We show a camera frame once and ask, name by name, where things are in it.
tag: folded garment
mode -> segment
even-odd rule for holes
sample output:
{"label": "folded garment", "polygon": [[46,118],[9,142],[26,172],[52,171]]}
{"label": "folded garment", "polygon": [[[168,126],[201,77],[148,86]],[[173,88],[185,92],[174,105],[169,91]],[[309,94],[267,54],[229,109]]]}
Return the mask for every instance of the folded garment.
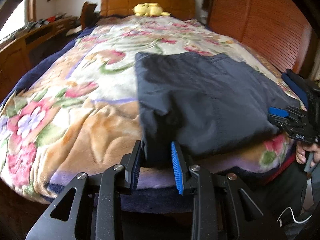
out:
{"label": "folded garment", "polygon": [[268,139],[279,131],[268,121],[269,107],[300,106],[225,54],[137,53],[135,69],[146,166],[169,162],[173,140],[183,152],[203,157]]}

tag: wire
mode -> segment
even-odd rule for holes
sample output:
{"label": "wire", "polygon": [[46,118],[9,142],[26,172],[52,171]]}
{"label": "wire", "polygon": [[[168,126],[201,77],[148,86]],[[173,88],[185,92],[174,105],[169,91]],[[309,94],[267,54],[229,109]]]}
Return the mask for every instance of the wire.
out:
{"label": "wire", "polygon": [[296,223],[296,224],[303,224],[304,222],[307,222],[312,215],[310,215],[307,219],[303,220],[303,221],[297,221],[295,218],[294,218],[294,214],[293,214],[293,211],[292,211],[292,208],[291,207],[287,207],[285,210],[282,211],[281,215],[279,216],[277,222],[280,222],[280,227],[282,226],[282,220],[280,219],[281,216],[283,215],[284,212],[286,212],[288,209],[290,209],[291,211],[291,214],[292,214],[292,218],[293,218],[293,221]]}

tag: stuffed animal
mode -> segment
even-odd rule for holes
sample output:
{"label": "stuffed animal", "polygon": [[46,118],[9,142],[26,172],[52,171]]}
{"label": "stuffed animal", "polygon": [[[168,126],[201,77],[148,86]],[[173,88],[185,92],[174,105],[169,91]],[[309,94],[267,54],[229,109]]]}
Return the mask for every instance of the stuffed animal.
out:
{"label": "stuffed animal", "polygon": [[170,13],[164,12],[158,3],[140,3],[133,8],[135,16],[169,16]]}

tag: wooden headboard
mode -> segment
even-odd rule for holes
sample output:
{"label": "wooden headboard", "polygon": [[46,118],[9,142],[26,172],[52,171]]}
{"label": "wooden headboard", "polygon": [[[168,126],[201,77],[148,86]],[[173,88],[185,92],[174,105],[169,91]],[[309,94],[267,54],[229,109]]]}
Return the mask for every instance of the wooden headboard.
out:
{"label": "wooden headboard", "polygon": [[299,73],[312,28],[291,0],[213,0],[213,31],[251,47],[281,72]]}
{"label": "wooden headboard", "polygon": [[159,3],[164,11],[180,20],[195,17],[195,0],[101,0],[101,15],[132,15],[137,4],[146,2]]}

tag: metal screw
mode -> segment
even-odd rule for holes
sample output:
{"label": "metal screw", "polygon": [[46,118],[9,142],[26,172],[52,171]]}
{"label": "metal screw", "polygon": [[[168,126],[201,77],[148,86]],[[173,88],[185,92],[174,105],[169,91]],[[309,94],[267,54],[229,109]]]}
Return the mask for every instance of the metal screw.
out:
{"label": "metal screw", "polygon": [[121,171],[124,168],[124,166],[122,164],[116,164],[115,166],[113,166],[113,169],[115,171]]}
{"label": "metal screw", "polygon": [[191,166],[191,170],[192,171],[199,171],[200,170],[200,166],[197,165],[197,164],[194,164],[194,165]]}
{"label": "metal screw", "polygon": [[84,179],[87,175],[84,172],[81,172],[77,175],[77,179]]}
{"label": "metal screw", "polygon": [[234,173],[228,173],[227,177],[230,180],[236,180],[238,178],[238,176]]}

